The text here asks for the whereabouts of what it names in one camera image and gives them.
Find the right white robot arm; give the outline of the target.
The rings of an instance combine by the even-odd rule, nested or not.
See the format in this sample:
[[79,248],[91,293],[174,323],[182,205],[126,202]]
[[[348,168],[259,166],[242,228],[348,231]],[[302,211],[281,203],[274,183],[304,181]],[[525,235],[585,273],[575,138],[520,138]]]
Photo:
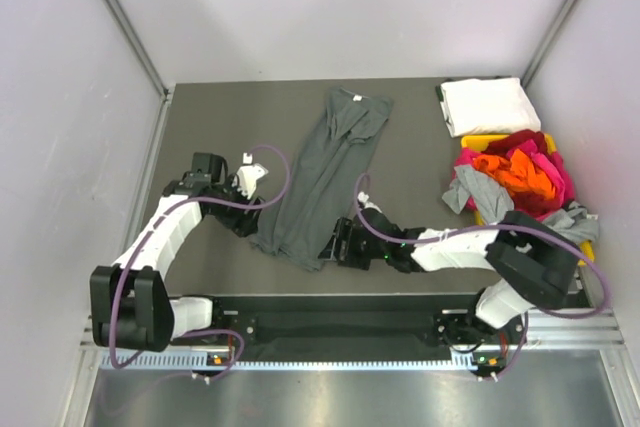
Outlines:
[[441,343],[477,348],[532,308],[566,307],[579,264],[574,247],[517,211],[508,212],[501,224],[455,232],[401,228],[381,211],[367,207],[352,219],[337,220],[318,257],[360,270],[382,260],[402,273],[448,269],[496,273],[498,281],[474,296],[463,317],[435,321]]

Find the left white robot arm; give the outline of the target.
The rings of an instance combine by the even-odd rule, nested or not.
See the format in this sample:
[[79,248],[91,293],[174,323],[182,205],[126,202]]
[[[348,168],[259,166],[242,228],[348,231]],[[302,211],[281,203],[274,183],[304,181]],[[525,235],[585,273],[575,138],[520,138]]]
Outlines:
[[239,237],[257,229],[256,190],[268,171],[243,157],[235,173],[225,158],[196,153],[188,171],[162,191],[156,211],[132,245],[90,276],[94,342],[102,347],[163,351],[193,331],[205,343],[226,334],[225,317],[207,297],[169,296],[165,277],[189,234],[208,216]]

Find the dark grey t shirt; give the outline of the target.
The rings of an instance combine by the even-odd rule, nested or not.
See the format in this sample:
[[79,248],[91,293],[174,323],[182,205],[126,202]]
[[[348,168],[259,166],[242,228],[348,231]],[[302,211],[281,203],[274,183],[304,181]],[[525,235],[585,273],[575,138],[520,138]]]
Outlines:
[[394,101],[342,87],[325,96],[324,112],[293,163],[284,197],[259,216],[251,239],[263,253],[314,272],[335,224],[351,209],[353,188],[367,171]]

